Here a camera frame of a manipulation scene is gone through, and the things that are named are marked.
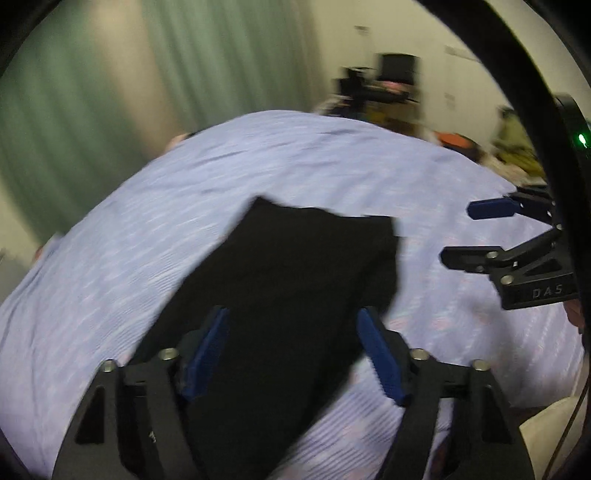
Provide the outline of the black pants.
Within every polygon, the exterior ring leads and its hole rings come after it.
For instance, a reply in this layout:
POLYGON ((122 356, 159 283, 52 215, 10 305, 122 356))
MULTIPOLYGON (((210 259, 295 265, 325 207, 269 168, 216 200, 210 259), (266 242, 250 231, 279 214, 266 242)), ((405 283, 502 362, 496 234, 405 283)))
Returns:
POLYGON ((387 216, 339 216, 252 201, 181 283, 137 346, 143 362, 228 311, 228 340, 203 396, 185 409, 208 479, 265 479, 362 353, 356 314, 386 312, 399 239, 387 216))

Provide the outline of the pile of clothes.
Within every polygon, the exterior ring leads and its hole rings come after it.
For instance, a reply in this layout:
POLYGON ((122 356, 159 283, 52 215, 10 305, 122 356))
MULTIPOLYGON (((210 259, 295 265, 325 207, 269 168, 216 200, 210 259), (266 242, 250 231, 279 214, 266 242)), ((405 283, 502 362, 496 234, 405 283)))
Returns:
POLYGON ((500 107, 498 113, 491 149, 479 164, 517 186, 545 184, 546 174, 516 111, 500 107))

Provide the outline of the orange stool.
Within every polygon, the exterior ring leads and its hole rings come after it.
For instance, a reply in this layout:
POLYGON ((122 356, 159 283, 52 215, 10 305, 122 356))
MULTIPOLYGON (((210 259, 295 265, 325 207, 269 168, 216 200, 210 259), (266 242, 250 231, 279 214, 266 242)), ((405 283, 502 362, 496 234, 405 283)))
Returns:
POLYGON ((436 132, 438 142, 445 148, 455 151, 474 150, 478 145, 471 139, 451 132, 436 132))

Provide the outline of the purple floral bed sheet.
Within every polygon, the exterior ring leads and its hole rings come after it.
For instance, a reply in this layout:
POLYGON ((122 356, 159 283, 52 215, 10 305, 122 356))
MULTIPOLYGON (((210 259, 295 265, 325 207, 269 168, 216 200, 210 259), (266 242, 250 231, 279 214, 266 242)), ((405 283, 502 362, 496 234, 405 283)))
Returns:
POLYGON ((446 362, 488 360, 509 401, 570 395, 583 348, 563 308, 505 311, 482 275, 451 271, 447 245, 511 247, 541 223, 473 221, 468 203, 510 184, 464 156, 360 121, 249 114, 180 143, 49 240, 1 307, 1 427, 33 473, 51 474, 99 363, 126 361, 180 281, 252 198, 384 215, 402 238, 390 328, 446 362))

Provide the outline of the black folding chair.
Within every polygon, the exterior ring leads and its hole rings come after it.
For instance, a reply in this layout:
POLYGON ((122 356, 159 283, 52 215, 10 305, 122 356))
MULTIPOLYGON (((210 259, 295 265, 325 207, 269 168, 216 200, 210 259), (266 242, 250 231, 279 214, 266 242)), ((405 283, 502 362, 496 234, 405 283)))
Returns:
POLYGON ((346 67, 339 78, 339 94, 353 110, 361 111, 368 102, 417 104, 419 102, 419 58, 411 54, 383 53, 378 67, 346 67))

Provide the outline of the green curtain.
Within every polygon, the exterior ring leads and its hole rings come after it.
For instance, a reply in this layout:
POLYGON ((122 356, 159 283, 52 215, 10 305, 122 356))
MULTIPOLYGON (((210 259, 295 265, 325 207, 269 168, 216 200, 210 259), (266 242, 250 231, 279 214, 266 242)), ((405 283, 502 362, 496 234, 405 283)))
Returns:
POLYGON ((170 138, 322 97, 308 1, 62 1, 1 75, 1 178, 37 240, 170 138))

